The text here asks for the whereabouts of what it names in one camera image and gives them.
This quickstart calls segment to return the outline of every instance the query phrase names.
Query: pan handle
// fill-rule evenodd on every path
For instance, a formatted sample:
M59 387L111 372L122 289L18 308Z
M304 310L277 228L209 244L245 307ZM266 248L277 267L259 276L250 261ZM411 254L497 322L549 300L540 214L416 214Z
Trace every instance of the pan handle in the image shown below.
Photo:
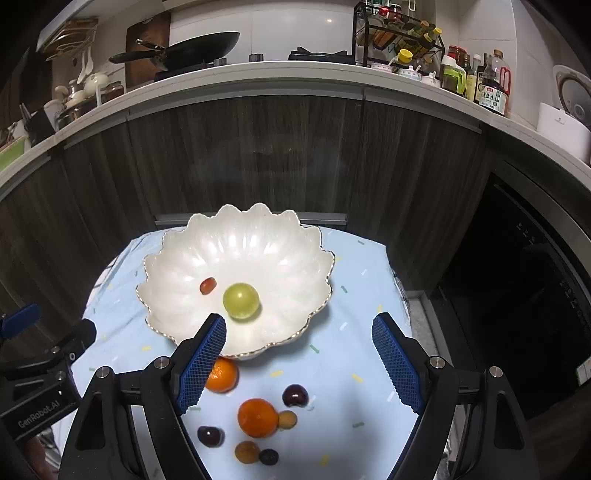
M151 59L158 55L159 52L156 50L142 50L142 51L126 51L118 53L109 58L111 63L125 63L126 61L134 61L140 59Z
M156 43L152 43L148 40L142 40L141 38L138 38L135 42L138 45L142 45L143 47L147 47L147 48L153 48L154 50L166 50L166 48L164 48L160 45L156 45Z

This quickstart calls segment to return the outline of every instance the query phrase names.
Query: condiment bottle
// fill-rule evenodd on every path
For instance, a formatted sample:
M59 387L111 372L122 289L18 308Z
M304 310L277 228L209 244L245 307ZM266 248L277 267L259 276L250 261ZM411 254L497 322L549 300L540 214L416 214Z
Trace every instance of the condiment bottle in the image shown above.
M491 62L491 55L484 54L484 63L480 65L476 71L476 89L474 90L474 103L480 104L480 95L482 94L482 75L486 66Z
M420 44L418 45L417 51L413 51L413 55L416 55L417 57L420 58L423 55L425 55L427 52L429 52L431 50L431 47L433 46L433 44L439 38L439 35L441 35L442 33L443 33L443 30L439 27L435 27L430 32L425 33L423 35L423 38L421 39Z
M410 30L408 30L407 35L410 37L421 38L427 30L431 27L431 24L427 20L421 20L418 25L415 25ZM416 40L411 40L410 38L402 38L398 44L396 45L397 48L406 48L406 50L412 52L417 48L420 47L420 44Z
M476 92L476 75L478 73L478 67L482 62L482 58L480 55L475 54L474 59L472 60L472 68L466 75L466 98L471 102L474 101L474 94Z
M413 54L410 53L409 50L403 48L398 52L398 54L390 60L388 65L392 65L393 63L397 63L399 65L410 65L411 61L413 60Z
M374 48L378 50L385 49L392 43L398 32L404 26L404 21L400 16L402 8L400 5L394 3L395 0L385 0L384 6L379 10L379 14L382 16L384 26L389 31L378 30L374 37Z
M511 71L503 60L503 52L495 50L491 62L482 75L479 104L492 112L505 115L510 91Z

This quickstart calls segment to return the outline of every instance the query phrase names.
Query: black appliance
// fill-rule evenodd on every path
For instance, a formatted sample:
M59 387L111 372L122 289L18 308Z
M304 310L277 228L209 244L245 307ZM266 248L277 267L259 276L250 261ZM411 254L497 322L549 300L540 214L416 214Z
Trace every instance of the black appliance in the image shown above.
M518 170L495 167L430 296L454 366L501 367L526 419L571 396L589 377L590 260L567 212Z
M199 63L198 65L191 65L190 67L184 67L182 69L162 70L161 72L156 72L156 74L154 75L154 81L157 82L159 80L164 80L170 77L176 77L177 75L181 75L182 73L196 72L198 70L208 69L209 67L213 67L213 64Z
M355 65L355 59L352 55L347 55L346 50L337 53L314 53L305 48L298 47L292 50L287 60L305 60L305 61L329 61L332 63L344 63L346 65Z

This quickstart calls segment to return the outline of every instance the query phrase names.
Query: tangerine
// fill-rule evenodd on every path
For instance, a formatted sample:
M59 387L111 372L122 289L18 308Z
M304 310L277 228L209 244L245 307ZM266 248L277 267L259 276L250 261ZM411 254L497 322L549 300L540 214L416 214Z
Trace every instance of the tangerine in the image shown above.
M219 357L213 364L205 388L215 393L224 393L236 386L238 367L227 358Z
M266 400L251 398L238 409L238 424L244 433L253 438L267 437L277 430L279 415Z

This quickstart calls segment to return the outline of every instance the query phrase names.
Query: blue clamp handle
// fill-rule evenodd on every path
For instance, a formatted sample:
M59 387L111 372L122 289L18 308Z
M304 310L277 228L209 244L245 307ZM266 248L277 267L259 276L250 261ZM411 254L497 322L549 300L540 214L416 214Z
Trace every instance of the blue clamp handle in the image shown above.
M14 338L41 318L41 309L36 303L21 308L0 322L0 338Z

